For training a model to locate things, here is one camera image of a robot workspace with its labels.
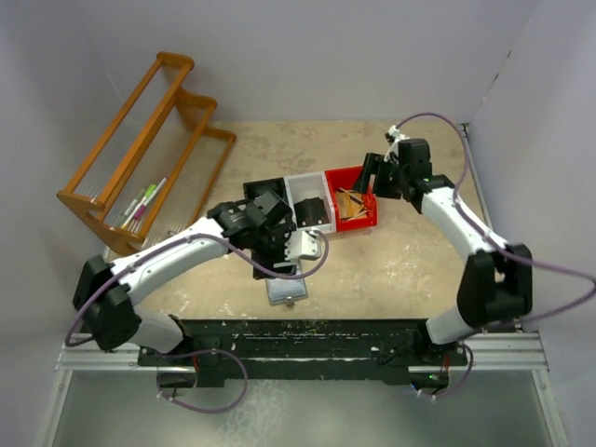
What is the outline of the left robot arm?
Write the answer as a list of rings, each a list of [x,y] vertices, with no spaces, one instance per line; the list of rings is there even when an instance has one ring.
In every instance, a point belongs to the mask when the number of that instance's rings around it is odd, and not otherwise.
[[[291,207],[273,191],[253,200],[223,202],[181,233],[106,263],[85,262],[74,296],[77,316],[104,350],[125,343],[149,347],[171,365],[191,356],[191,342],[175,317],[142,311],[144,298],[207,261],[249,250],[267,267],[280,262],[295,229]]]

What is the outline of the grey card holder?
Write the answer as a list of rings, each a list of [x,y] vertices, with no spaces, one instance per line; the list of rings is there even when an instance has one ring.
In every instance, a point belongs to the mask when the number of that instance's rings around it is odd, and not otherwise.
[[[268,302],[271,306],[292,307],[296,302],[308,297],[303,279],[270,278],[265,281]]]

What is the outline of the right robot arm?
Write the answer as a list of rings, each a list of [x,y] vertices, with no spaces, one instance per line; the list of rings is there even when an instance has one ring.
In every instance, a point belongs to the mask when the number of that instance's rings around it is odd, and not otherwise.
[[[530,257],[523,245],[511,245],[490,228],[455,192],[454,183],[432,172],[429,144],[400,132],[387,133],[383,155],[369,153],[353,188],[367,188],[378,198],[403,199],[434,223],[465,263],[455,304],[425,323],[425,335],[414,341],[414,354],[435,364],[447,344],[484,325],[512,321],[533,306],[532,267],[509,255]]]

